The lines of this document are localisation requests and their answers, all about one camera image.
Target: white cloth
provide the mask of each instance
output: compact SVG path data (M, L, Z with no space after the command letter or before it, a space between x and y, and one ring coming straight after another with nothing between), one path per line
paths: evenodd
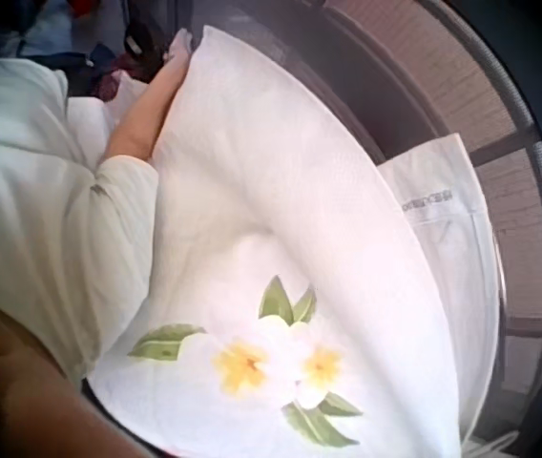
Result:
M66 89L0 59L0 310L79 383L148 293L157 173L127 156L87 164Z
M459 135L413 148L379 171L403 206L441 293L458 372L460 432L466 439L488 392L500 319L483 191Z
M150 296L90 379L121 424L185 456L459 455L434 278L381 175L319 100L207 28L154 164ZM295 310L309 323L288 326L279 293L259 318L275 276L293 304L313 288L313 316ZM322 411L324 396L337 404L328 393L354 416Z

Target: hand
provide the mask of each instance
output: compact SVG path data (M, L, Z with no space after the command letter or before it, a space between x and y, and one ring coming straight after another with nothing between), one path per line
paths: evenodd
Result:
M169 49L163 54L165 66L161 69L165 73L179 73L182 78L186 76L188 64L191 60L193 35L186 29L180 29Z

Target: white sleeve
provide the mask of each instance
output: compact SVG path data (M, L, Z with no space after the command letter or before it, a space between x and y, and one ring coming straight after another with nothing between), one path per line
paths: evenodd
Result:
M75 382L148 294L158 177L129 156L95 174L0 146L0 309Z
M83 201L66 215L67 294L71 303L91 307L92 321L80 328L92 339L93 360L122 334L148 295L157 185L148 163L115 156L101 163Z

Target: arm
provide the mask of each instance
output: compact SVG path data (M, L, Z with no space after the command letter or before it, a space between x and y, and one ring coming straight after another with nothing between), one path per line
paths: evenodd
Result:
M112 133L105 159L118 155L141 160L150 158L172 100L186 76L190 39L191 35L186 30L176 35L167 64Z

